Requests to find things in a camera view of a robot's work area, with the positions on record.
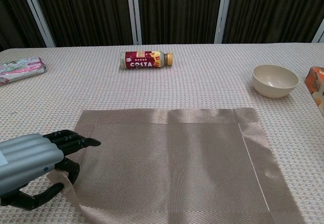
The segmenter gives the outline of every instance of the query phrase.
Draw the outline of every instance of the white bowl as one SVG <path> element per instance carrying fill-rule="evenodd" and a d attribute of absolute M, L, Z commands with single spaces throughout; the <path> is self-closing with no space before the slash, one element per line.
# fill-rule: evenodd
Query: white bowl
<path fill-rule="evenodd" d="M 288 95 L 298 85 L 298 77 L 290 70 L 275 65 L 261 65 L 253 70 L 255 90 L 268 98 Z"/>

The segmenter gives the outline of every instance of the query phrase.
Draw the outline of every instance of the table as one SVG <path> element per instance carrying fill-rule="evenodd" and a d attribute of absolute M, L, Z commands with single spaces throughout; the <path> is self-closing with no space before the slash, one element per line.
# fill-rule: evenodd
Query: table
<path fill-rule="evenodd" d="M 174 53 L 163 69 L 121 70 L 122 51 Z M 307 223 L 324 223 L 324 117 L 304 79 L 323 65 L 324 44 L 170 44 L 10 49 L 0 61 L 39 56 L 48 71 L 0 86 L 0 141 L 33 132 L 73 129 L 82 110 L 126 108 L 254 108 Z M 268 99 L 252 87 L 253 68 L 282 65 L 300 78 L 289 96 Z M 37 194 L 45 176 L 23 190 Z M 34 211 L 0 207 L 1 223 L 83 223 L 60 194 Z"/>

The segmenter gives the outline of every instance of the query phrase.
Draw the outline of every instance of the robotic hand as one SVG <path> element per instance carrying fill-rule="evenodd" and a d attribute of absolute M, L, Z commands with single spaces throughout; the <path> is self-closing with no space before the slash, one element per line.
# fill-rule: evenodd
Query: robotic hand
<path fill-rule="evenodd" d="M 72 184 L 79 174 L 79 164 L 66 158 L 73 152 L 101 143 L 84 138 L 70 130 L 61 130 L 48 135 L 30 134 L 0 143 L 0 205 L 12 205 L 33 210 L 56 196 L 62 183 L 50 186 L 35 196 L 20 191 L 35 178 L 60 169 L 68 172 Z"/>

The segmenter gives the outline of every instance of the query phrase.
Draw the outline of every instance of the curtain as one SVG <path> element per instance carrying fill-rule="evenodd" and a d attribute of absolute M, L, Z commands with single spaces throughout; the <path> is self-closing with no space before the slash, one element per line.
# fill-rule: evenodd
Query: curtain
<path fill-rule="evenodd" d="M 144 44 L 213 43 L 220 0 L 139 0 Z"/>
<path fill-rule="evenodd" d="M 39 0 L 58 47 L 133 44 L 128 0 Z"/>
<path fill-rule="evenodd" d="M 27 0 L 0 0 L 0 51 L 45 47 Z"/>
<path fill-rule="evenodd" d="M 230 0 L 223 43 L 311 42 L 324 0 Z"/>

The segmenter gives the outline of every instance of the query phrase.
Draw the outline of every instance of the robot finger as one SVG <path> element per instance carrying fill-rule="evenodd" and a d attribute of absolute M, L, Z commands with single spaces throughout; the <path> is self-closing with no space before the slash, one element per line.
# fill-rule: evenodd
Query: robot finger
<path fill-rule="evenodd" d="M 59 145 L 58 148 L 63 152 L 64 156 L 77 152 L 78 150 L 88 146 L 99 146 L 101 143 L 93 138 L 84 138 L 74 142 Z"/>
<path fill-rule="evenodd" d="M 69 135 L 69 136 L 65 136 L 65 137 L 60 137 L 60 138 L 56 138 L 56 139 L 52 139 L 51 142 L 56 144 L 57 146 L 63 145 L 65 143 L 70 143 L 70 142 L 74 142 L 76 140 L 80 140 L 80 139 L 84 139 L 85 137 L 75 134 L 75 135 Z"/>
<path fill-rule="evenodd" d="M 77 135 L 76 132 L 68 130 L 68 129 L 64 129 L 64 130 L 60 130 L 60 131 L 56 131 L 47 135 L 43 135 L 44 138 L 51 140 L 57 139 L 57 138 L 61 138 L 61 137 L 65 137 L 65 136 L 70 136 L 70 135 Z"/>

